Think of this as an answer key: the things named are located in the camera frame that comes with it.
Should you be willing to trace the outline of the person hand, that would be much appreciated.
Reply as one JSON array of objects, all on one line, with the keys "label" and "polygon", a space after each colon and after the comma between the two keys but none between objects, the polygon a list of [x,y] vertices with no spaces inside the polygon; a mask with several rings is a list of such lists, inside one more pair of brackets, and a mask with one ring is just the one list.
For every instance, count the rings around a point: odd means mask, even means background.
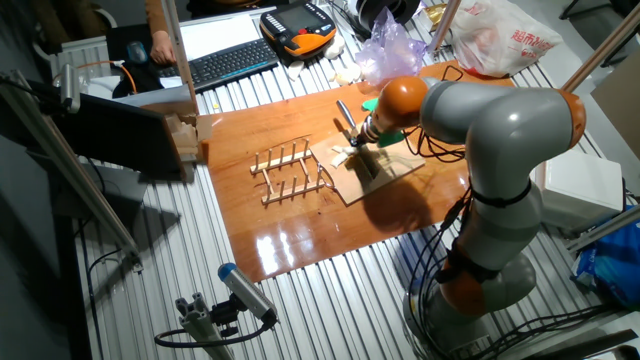
[{"label": "person hand", "polygon": [[172,41],[166,31],[160,30],[152,34],[152,49],[150,57],[159,65],[170,65],[176,63]]}]

